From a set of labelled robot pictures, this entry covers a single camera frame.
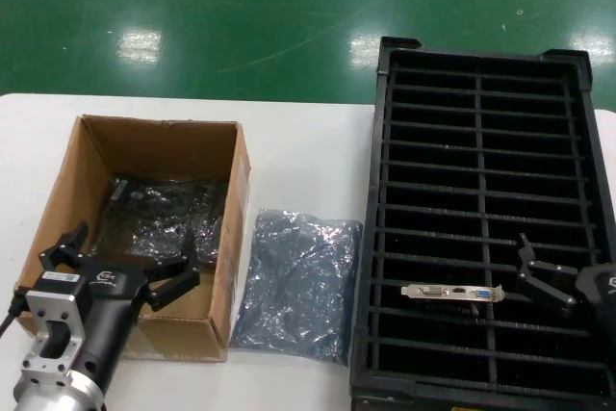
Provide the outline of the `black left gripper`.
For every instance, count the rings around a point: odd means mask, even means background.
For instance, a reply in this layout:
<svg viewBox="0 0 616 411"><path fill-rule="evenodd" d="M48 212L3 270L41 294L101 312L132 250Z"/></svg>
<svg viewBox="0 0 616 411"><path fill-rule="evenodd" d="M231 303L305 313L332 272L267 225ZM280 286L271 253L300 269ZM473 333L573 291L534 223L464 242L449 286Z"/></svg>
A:
<svg viewBox="0 0 616 411"><path fill-rule="evenodd" d="M192 230L187 231L177 254L143 270L135 264L88 265L88 254L81 250L88 234L88 224L80 220L43 250L38 255L42 267L38 279L58 266L87 279L92 304L84 322L86 339L79 351L79 372L97 386L108 387L144 301L152 311L162 310L200 284L200 271Z"/></svg>

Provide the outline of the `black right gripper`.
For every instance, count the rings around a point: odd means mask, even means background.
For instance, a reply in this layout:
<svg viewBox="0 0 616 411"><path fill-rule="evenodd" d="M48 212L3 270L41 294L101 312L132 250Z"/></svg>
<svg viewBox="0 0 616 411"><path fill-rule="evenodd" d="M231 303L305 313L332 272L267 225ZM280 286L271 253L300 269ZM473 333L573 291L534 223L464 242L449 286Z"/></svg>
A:
<svg viewBox="0 0 616 411"><path fill-rule="evenodd" d="M520 293L534 303L570 318L578 302L573 296L577 281L577 294L584 308L595 320L615 319L615 265L600 264L578 270L537 259L533 246L524 233L517 239Z"/></svg>

